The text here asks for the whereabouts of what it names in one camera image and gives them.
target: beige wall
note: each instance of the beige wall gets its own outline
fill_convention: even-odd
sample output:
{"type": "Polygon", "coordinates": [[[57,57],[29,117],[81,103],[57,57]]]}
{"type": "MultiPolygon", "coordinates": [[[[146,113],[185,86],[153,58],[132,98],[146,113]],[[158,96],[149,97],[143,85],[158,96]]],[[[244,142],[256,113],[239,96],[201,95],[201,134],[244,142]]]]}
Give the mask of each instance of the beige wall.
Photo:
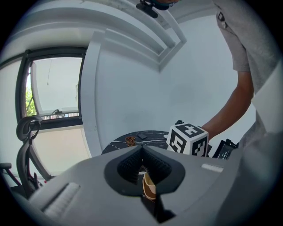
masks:
{"type": "Polygon", "coordinates": [[[41,130],[34,140],[34,147],[52,175],[91,157],[83,126],[41,130]]]}

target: sleeve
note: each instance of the sleeve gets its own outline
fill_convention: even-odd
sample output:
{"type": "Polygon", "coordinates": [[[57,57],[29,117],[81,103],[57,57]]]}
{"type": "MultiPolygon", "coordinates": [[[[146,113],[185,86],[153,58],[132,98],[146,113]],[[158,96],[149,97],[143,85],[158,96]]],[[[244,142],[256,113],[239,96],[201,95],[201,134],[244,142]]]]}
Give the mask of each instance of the sleeve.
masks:
{"type": "Polygon", "coordinates": [[[219,13],[216,15],[217,25],[222,32],[222,35],[225,38],[232,54],[233,70],[250,72],[246,49],[232,29],[225,22],[220,21],[219,13]]]}

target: tree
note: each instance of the tree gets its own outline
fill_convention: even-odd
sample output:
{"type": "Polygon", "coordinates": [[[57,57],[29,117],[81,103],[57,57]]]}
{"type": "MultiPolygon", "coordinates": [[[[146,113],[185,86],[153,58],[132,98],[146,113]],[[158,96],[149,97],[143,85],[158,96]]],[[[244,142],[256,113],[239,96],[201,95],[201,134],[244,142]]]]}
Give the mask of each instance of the tree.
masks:
{"type": "Polygon", "coordinates": [[[26,116],[37,115],[32,97],[31,87],[26,87],[26,116]]]}

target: black device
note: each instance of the black device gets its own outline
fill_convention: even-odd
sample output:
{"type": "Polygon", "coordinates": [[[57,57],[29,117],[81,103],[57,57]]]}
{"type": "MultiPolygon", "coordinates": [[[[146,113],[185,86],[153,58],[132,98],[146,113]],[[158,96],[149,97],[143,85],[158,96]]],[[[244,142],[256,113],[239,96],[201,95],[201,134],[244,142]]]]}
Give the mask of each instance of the black device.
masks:
{"type": "Polygon", "coordinates": [[[231,140],[227,139],[226,141],[221,140],[213,158],[220,159],[229,159],[232,151],[237,148],[237,145],[234,144],[231,140]]]}
{"type": "Polygon", "coordinates": [[[140,3],[138,3],[136,7],[137,9],[145,12],[150,17],[156,19],[158,17],[158,14],[152,8],[155,7],[159,10],[168,10],[170,5],[159,4],[158,2],[152,0],[140,0],[140,3]]]}
{"type": "Polygon", "coordinates": [[[139,133],[139,134],[137,134],[137,136],[138,136],[139,138],[141,138],[141,139],[147,138],[147,136],[144,135],[143,133],[139,133]]]}

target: white cube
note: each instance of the white cube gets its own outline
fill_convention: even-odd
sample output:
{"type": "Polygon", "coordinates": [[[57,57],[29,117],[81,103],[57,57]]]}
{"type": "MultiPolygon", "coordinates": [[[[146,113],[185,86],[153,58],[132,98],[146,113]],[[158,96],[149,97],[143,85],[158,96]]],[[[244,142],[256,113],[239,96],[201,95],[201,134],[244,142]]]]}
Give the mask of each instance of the white cube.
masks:
{"type": "Polygon", "coordinates": [[[208,132],[190,123],[174,125],[170,127],[166,143],[168,150],[205,157],[208,132]]]}

